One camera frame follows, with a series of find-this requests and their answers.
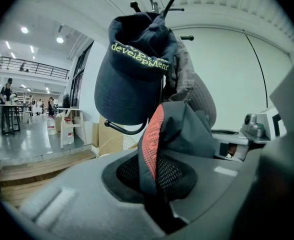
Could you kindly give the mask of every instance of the wooden step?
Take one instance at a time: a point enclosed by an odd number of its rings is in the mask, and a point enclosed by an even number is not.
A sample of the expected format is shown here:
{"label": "wooden step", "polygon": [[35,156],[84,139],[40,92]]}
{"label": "wooden step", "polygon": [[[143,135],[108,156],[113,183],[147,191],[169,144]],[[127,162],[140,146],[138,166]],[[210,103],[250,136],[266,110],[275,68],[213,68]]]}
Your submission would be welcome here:
{"label": "wooden step", "polygon": [[32,193],[40,189],[43,185],[50,182],[51,179],[45,179],[29,184],[17,185],[17,186],[3,186],[0,192],[0,198],[3,201],[10,203],[11,205],[19,208],[22,202],[28,198]]}
{"label": "wooden step", "polygon": [[22,165],[4,166],[0,171],[0,186],[17,186],[51,179],[67,168],[95,158],[91,150]]}

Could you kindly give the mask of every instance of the ceiling light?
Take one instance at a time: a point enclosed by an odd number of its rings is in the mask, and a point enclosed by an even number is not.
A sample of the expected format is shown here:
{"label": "ceiling light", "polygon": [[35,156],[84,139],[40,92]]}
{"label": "ceiling light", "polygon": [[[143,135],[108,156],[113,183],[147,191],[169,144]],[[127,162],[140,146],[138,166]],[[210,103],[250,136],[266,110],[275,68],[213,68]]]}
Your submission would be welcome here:
{"label": "ceiling light", "polygon": [[9,43],[6,41],[6,45],[8,47],[8,49],[10,49],[11,47],[9,46]]}
{"label": "ceiling light", "polygon": [[27,34],[28,33],[27,27],[22,27],[21,32],[23,32],[24,34]]}
{"label": "ceiling light", "polygon": [[61,37],[57,37],[56,41],[61,44],[64,42],[64,39],[62,39]]}

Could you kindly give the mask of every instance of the gray floor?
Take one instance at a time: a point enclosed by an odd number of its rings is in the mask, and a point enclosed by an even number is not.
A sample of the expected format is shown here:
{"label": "gray floor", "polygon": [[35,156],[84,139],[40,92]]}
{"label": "gray floor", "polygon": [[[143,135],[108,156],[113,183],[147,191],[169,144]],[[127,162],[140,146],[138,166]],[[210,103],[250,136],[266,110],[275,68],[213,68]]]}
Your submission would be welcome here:
{"label": "gray floor", "polygon": [[61,153],[80,148],[84,142],[74,134],[74,143],[60,147],[60,135],[48,135],[45,115],[32,116],[30,123],[21,124],[21,131],[2,135],[0,129],[0,160],[24,159]]}

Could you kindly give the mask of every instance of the chair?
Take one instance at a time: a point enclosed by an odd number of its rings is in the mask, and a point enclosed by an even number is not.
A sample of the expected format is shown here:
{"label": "chair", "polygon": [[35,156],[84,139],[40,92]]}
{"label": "chair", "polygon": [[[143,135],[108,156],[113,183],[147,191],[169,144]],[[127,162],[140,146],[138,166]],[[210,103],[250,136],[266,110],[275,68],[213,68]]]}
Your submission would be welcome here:
{"label": "chair", "polygon": [[120,151],[129,150],[137,147],[136,141],[129,136],[117,136],[108,140],[102,147],[99,149],[98,158],[106,156],[113,153],[118,153]]}

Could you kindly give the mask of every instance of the railing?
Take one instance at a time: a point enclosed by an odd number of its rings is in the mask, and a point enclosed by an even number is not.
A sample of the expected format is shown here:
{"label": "railing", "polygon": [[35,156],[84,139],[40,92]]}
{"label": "railing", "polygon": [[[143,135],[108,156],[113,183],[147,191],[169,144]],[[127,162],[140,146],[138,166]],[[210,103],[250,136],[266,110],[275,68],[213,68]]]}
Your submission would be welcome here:
{"label": "railing", "polygon": [[50,76],[60,79],[67,79],[69,70],[56,66],[50,66],[42,63],[36,63],[29,60],[23,60],[11,57],[0,57],[0,69],[3,70],[15,70],[21,71],[21,65],[23,64],[23,71],[39,74],[44,76]]}

